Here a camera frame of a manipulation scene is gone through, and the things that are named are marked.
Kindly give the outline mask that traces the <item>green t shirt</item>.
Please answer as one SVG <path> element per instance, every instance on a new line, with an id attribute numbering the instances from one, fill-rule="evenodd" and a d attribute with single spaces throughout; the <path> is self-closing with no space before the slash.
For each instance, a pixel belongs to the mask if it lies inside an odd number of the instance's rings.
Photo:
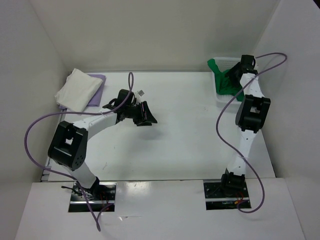
<path id="1" fill-rule="evenodd" d="M 218 61 L 217 59 L 211 58 L 207 61 L 208 67 L 214 74 L 215 91 L 220 96 L 235 96 L 242 89 L 242 85 L 240 83 L 235 85 L 232 80 L 226 76 L 231 68 L 236 66 L 239 61 L 230 62 L 228 60 L 228 62 L 231 63 L 231 67 L 222 71 L 219 67 L 219 63 L 221 63 L 220 60 Z"/>

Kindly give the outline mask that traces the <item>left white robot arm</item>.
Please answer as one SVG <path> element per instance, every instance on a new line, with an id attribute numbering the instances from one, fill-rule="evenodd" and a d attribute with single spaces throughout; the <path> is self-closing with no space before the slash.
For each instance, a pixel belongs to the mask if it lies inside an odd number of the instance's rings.
<path id="1" fill-rule="evenodd" d="M 82 194 L 89 200 L 107 193 L 85 163 L 88 141 L 106 128 L 125 119 L 138 126 L 151 126 L 158 121 L 152 115 L 146 101 L 140 101 L 138 93 L 121 89 L 117 98 L 102 107 L 109 114 L 99 113 L 76 122 L 62 121 L 58 124 L 48 149 L 48 156 L 63 166 L 82 187 Z"/>

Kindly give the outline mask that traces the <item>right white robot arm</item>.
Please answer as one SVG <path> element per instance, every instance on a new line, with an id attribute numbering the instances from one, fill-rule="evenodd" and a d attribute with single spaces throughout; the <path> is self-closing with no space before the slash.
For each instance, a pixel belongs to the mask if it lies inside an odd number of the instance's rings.
<path id="1" fill-rule="evenodd" d="M 232 67 L 226 76 L 237 87 L 245 87 L 244 98 L 235 117 L 240 141 L 235 159 L 226 167 L 221 177 L 219 191 L 225 197 L 239 196 L 245 187 L 246 163 L 252 143 L 258 131 L 264 126 L 271 100 L 260 88 L 256 60 L 252 55 L 242 55 L 240 62 Z"/>

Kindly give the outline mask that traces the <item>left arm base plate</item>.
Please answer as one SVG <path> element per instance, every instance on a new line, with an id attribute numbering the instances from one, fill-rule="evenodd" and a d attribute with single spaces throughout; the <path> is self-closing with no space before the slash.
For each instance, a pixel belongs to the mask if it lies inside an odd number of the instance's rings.
<path id="1" fill-rule="evenodd" d="M 96 196 L 93 196 L 87 190 L 84 190 L 88 203 L 94 213 L 98 213 L 101 210 L 103 212 L 115 211 L 115 198 L 116 198 L 116 184 L 115 183 L 101 183 L 103 192 Z M 89 212 L 89 207 L 81 192 L 80 188 L 75 183 L 71 190 L 68 212 L 69 213 L 86 213 Z"/>

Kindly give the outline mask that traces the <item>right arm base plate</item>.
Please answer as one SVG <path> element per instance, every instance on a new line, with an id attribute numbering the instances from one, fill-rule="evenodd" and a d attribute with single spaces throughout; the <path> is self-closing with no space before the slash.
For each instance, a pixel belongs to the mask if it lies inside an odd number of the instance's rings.
<path id="1" fill-rule="evenodd" d="M 247 184 L 241 190 L 232 194 L 225 194 L 221 188 L 221 182 L 217 180 L 203 181 L 206 210 L 233 210 L 240 203 L 241 209 L 250 209 L 251 203 Z"/>

